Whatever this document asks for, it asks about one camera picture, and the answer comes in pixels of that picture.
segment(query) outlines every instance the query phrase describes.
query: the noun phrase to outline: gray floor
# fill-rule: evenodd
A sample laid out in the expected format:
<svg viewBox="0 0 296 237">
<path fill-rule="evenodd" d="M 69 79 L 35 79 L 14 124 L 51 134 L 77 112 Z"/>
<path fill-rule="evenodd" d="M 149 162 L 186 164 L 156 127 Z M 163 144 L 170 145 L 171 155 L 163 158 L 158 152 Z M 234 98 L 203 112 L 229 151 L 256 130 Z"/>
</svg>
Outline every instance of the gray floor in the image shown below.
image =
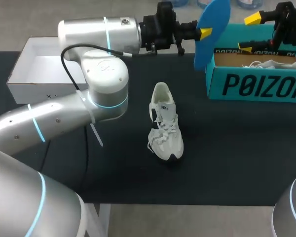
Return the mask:
<svg viewBox="0 0 296 237">
<path fill-rule="evenodd" d="M 56 36 L 63 19 L 155 14 L 158 0 L 0 0 L 0 51 L 22 50 L 30 36 Z M 278 0 L 264 0 L 263 10 Z M 231 22 L 242 22 L 254 11 L 238 8 L 232 0 Z M 176 9 L 178 20 L 199 18 L 191 4 Z M 186 52 L 194 43 L 185 42 Z M 113 205 L 110 237 L 270 237 L 271 207 Z"/>
</svg>

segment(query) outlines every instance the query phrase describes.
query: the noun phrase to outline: metal bolt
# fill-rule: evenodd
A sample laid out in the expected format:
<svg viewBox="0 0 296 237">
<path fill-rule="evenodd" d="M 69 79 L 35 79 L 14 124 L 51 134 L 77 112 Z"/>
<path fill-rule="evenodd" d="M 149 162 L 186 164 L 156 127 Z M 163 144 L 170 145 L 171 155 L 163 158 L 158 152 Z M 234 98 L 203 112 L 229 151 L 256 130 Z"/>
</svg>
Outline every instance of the metal bolt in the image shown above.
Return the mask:
<svg viewBox="0 0 296 237">
<path fill-rule="evenodd" d="M 127 23 L 129 23 L 129 21 L 128 21 L 127 19 L 123 19 L 123 20 L 122 20 L 122 23 L 123 23 L 123 24 L 127 24 Z"/>
</svg>

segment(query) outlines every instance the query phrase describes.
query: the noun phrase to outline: blue shoe insole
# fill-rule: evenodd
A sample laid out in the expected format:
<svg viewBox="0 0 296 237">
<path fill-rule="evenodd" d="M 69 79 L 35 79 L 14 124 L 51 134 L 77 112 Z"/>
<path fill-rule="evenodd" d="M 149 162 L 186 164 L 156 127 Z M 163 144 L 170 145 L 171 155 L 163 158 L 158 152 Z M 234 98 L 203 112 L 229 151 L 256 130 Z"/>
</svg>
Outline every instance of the blue shoe insole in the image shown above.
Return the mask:
<svg viewBox="0 0 296 237">
<path fill-rule="evenodd" d="M 230 19 L 230 0 L 213 0 L 201 15 L 197 28 L 213 28 L 212 34 L 195 41 L 194 69 L 203 71 L 211 62 L 214 47 Z"/>
</svg>

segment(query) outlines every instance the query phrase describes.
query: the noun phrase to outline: white cable tie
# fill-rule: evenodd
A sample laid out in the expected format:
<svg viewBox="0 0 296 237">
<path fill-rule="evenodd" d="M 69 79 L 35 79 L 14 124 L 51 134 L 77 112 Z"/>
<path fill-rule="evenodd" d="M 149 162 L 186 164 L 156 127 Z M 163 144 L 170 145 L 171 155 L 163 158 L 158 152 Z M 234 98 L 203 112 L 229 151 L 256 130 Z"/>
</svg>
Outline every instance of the white cable tie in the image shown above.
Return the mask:
<svg viewBox="0 0 296 237">
<path fill-rule="evenodd" d="M 123 53 L 123 56 L 124 57 L 130 57 L 130 58 L 133 57 L 133 55 L 131 53 Z"/>
<path fill-rule="evenodd" d="M 101 140 L 101 138 L 100 138 L 100 135 L 98 134 L 97 130 L 95 129 L 94 124 L 91 123 L 90 126 L 91 126 L 91 128 L 92 128 L 92 130 L 93 130 L 95 136 L 98 138 L 98 141 L 99 141 L 101 147 L 103 147 L 103 142 L 102 142 L 102 140 Z"/>
<path fill-rule="evenodd" d="M 91 117 L 91 123 L 90 123 L 91 128 L 92 128 L 92 130 L 93 130 L 95 136 L 97 137 L 97 139 L 98 139 L 98 141 L 99 141 L 101 147 L 103 147 L 103 142 L 102 142 L 102 140 L 101 140 L 101 138 L 100 138 L 100 136 L 99 136 L 97 130 L 95 129 L 95 126 L 94 126 L 94 124 L 95 124 L 95 118 L 94 118 L 94 116 L 93 116 L 93 113 L 92 113 L 92 111 L 88 108 L 87 104 L 85 103 L 86 99 L 85 99 L 85 97 L 83 96 L 82 92 L 81 92 L 80 90 L 76 90 L 76 92 L 77 92 L 77 94 L 80 96 L 80 98 L 81 98 L 81 100 L 82 100 L 82 102 L 83 102 L 85 108 L 87 109 L 87 111 L 88 111 L 89 114 L 90 114 L 90 117 Z"/>
</svg>

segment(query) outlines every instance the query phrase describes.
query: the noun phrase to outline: white sneaker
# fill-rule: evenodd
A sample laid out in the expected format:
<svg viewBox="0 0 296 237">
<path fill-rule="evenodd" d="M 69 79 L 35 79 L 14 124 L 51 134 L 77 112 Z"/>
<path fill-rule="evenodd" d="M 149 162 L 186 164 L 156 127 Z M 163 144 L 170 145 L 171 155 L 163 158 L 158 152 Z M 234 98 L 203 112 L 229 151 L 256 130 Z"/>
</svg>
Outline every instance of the white sneaker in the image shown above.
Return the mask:
<svg viewBox="0 0 296 237">
<path fill-rule="evenodd" d="M 178 160 L 183 154 L 183 140 L 178 126 L 176 104 L 166 83 L 156 84 L 149 113 L 152 129 L 148 135 L 148 149 L 162 160 Z"/>
<path fill-rule="evenodd" d="M 261 63 L 259 61 L 255 61 L 250 66 L 243 66 L 244 68 L 267 68 L 267 69 L 291 69 L 296 70 L 296 62 L 293 64 L 289 63 L 278 63 L 273 60 L 266 61 Z"/>
</svg>

